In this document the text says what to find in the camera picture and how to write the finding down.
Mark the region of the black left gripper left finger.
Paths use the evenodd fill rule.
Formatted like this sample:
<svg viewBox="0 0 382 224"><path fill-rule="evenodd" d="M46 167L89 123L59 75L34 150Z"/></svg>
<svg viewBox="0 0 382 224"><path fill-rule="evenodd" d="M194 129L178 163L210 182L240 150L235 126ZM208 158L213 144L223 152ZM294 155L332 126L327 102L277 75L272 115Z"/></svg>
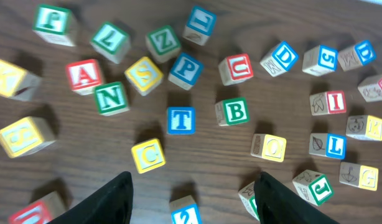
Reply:
<svg viewBox="0 0 382 224"><path fill-rule="evenodd" d="M129 224L133 210L133 181L124 171L50 224Z"/></svg>

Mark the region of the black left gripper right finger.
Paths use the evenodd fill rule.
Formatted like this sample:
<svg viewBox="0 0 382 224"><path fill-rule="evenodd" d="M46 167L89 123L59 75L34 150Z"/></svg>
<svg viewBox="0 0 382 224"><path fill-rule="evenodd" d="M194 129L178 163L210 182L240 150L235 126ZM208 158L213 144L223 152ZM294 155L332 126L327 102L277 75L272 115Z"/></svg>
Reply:
<svg viewBox="0 0 382 224"><path fill-rule="evenodd" d="M338 224L267 172L257 176L254 194L261 224Z"/></svg>

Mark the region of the green B block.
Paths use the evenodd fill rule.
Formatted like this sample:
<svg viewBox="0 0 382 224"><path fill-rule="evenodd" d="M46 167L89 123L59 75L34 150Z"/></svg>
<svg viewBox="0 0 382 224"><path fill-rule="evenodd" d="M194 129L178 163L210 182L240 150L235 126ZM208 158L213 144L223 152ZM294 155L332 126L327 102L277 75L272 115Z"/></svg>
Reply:
<svg viewBox="0 0 382 224"><path fill-rule="evenodd" d="M219 101L215 104L215 113L219 126L232 126L250 121L245 97Z"/></svg>

